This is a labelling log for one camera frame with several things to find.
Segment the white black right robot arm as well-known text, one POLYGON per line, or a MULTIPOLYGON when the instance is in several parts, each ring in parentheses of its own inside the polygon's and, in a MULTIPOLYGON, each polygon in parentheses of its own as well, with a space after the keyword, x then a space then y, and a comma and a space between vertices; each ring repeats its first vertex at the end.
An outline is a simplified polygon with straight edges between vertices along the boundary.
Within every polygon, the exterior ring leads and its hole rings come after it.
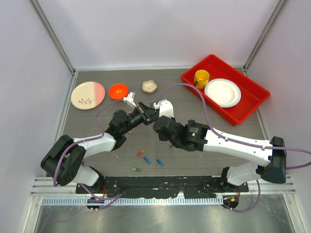
POLYGON ((282 138, 273 137, 272 141, 255 140, 224 133, 194 120, 182 125, 166 116, 155 121, 153 130, 158 134, 159 140, 169 141, 178 149, 219 152, 247 160, 246 164, 222 170, 219 185, 226 192, 258 179, 276 184, 286 182, 286 152, 270 148, 282 147, 282 138))

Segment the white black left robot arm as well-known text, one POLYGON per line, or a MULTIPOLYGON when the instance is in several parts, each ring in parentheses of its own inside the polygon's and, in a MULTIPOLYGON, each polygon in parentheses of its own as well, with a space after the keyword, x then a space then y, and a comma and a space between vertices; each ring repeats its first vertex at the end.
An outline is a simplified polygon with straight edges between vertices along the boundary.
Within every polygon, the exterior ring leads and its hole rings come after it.
POLYGON ((53 178, 54 186, 75 182, 94 194, 104 187, 103 175, 93 167, 82 165, 86 157, 100 152, 114 151, 126 141, 125 134, 140 124, 149 125, 159 118, 160 104, 148 107, 139 102, 128 114, 117 110, 109 126, 101 134, 73 139, 61 136, 40 163, 41 168, 53 178))

